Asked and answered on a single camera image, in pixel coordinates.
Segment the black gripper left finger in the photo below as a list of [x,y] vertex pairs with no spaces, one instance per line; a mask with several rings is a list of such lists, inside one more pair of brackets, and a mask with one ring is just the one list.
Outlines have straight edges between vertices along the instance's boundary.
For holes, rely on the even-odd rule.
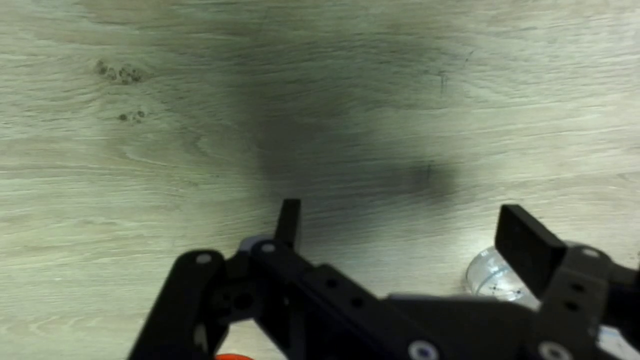
[[277,229],[240,242],[235,255],[217,250],[180,253],[129,360],[219,360],[236,321],[252,320],[285,354],[291,354],[291,300],[285,285],[269,278],[261,257],[292,252],[301,235],[302,202],[283,202]]

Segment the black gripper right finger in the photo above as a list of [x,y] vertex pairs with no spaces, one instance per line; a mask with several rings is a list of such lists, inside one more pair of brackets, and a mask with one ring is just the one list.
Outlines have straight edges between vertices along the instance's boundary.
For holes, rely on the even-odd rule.
[[602,326],[640,348],[640,269],[560,239],[519,203],[500,208],[494,245],[539,298],[524,340],[531,360],[615,360],[599,348]]

